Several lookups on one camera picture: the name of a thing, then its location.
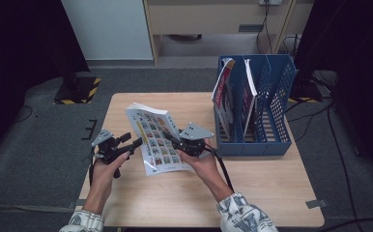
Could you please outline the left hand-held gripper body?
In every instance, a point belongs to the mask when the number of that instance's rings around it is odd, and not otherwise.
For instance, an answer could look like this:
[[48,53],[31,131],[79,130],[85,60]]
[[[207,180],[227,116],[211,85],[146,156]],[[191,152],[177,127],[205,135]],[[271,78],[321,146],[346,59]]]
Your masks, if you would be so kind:
[[102,129],[91,144],[93,149],[98,148],[95,157],[101,159],[105,164],[111,163],[125,153],[124,147],[119,148],[119,144],[115,142],[115,139],[111,131]]

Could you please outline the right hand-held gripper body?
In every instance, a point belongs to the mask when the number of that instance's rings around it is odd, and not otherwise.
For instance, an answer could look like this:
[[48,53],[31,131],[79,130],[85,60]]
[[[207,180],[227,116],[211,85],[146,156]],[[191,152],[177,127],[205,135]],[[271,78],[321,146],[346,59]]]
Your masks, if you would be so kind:
[[189,156],[199,158],[206,147],[205,139],[213,136],[211,131],[189,122],[180,132],[182,150]]

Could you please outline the white picture grid magazine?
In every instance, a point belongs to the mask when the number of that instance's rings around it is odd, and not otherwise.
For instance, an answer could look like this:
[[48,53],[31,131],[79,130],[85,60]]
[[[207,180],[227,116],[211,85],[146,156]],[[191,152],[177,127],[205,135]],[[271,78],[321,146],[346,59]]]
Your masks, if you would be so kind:
[[141,154],[147,176],[192,169],[181,161],[172,142],[164,136],[166,132],[179,137],[178,128],[167,110],[133,102],[126,108],[126,114],[134,132],[143,140]]

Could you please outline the black and red magazine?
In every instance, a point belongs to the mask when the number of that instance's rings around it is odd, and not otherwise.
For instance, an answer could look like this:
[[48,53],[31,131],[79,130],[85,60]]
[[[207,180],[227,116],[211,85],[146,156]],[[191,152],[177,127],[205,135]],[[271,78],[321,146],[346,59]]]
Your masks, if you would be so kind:
[[233,95],[231,92],[230,74],[236,61],[230,57],[221,59],[221,70],[212,93],[215,112],[223,128],[223,136],[232,139],[231,125],[233,118]]

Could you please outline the blue file rack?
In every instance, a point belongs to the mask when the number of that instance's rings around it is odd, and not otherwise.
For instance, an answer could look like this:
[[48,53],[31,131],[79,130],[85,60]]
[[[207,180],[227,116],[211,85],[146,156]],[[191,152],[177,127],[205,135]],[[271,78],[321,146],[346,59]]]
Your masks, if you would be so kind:
[[[215,112],[215,136],[217,149],[224,157],[282,156],[292,144],[285,125],[285,108],[296,74],[292,59],[283,54],[223,55],[218,58],[217,74],[221,70],[221,59],[230,57],[236,61],[230,84],[233,95],[232,139],[223,136],[223,128]],[[265,98],[262,114],[261,142],[255,141],[252,130],[253,109],[246,135],[242,128],[242,104],[244,82],[244,59],[250,59],[250,67],[257,95]]]

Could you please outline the person's right hand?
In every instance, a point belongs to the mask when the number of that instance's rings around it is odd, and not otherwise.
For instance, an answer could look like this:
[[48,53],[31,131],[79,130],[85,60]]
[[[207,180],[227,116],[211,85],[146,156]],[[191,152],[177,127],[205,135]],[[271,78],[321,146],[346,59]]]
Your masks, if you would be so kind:
[[178,150],[177,153],[182,161],[186,162],[193,168],[198,177],[205,184],[213,184],[220,177],[215,158],[212,154],[208,154],[204,158],[197,158],[189,156],[182,150]]

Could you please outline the person's left hand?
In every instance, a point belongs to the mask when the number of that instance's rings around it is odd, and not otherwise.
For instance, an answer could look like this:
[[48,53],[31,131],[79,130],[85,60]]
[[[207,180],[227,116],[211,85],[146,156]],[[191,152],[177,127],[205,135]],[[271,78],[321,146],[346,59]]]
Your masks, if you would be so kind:
[[90,194],[99,199],[108,198],[112,189],[114,173],[128,158],[129,152],[122,154],[109,164],[97,159],[94,164]]

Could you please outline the grey tape strip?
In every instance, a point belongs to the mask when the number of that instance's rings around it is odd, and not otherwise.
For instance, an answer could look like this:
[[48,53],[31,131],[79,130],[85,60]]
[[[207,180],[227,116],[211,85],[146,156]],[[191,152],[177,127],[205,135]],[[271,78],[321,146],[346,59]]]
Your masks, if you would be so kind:
[[324,208],[328,206],[327,201],[324,199],[315,199],[315,200],[306,201],[305,204],[308,209]]
[[78,206],[83,206],[85,203],[86,199],[76,199],[74,201],[70,201],[68,204],[69,209],[73,209]]

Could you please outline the black stand base striped edge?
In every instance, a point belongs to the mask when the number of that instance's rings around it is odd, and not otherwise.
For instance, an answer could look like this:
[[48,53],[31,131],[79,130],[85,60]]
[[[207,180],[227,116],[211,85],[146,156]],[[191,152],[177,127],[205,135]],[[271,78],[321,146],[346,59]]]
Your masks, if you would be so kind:
[[320,102],[322,98],[322,94],[315,82],[295,81],[288,102]]
[[100,85],[95,76],[75,76],[73,80],[63,79],[53,102],[55,104],[89,103]]

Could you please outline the white board panel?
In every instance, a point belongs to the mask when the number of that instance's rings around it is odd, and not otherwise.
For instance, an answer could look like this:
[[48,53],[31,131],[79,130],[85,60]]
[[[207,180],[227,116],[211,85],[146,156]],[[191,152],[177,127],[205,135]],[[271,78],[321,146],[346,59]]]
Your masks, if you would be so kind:
[[143,0],[62,0],[86,60],[152,60]]

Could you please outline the beige wooden desk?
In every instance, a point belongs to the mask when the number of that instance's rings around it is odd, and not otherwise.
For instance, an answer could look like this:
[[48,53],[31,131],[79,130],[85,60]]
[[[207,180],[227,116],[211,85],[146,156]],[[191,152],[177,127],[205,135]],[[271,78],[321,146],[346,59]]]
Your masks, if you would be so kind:
[[164,35],[258,35],[262,53],[276,53],[286,36],[301,34],[315,0],[283,0],[260,6],[259,0],[143,0],[153,60]]

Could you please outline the dark curtain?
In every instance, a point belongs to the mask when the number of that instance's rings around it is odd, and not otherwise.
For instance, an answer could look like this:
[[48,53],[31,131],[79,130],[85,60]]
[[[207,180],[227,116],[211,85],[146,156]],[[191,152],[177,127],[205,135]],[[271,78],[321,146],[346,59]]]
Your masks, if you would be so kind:
[[334,95],[373,160],[373,0],[315,0],[295,64],[299,77],[338,74]]
[[0,139],[29,88],[87,70],[62,0],[0,0]]

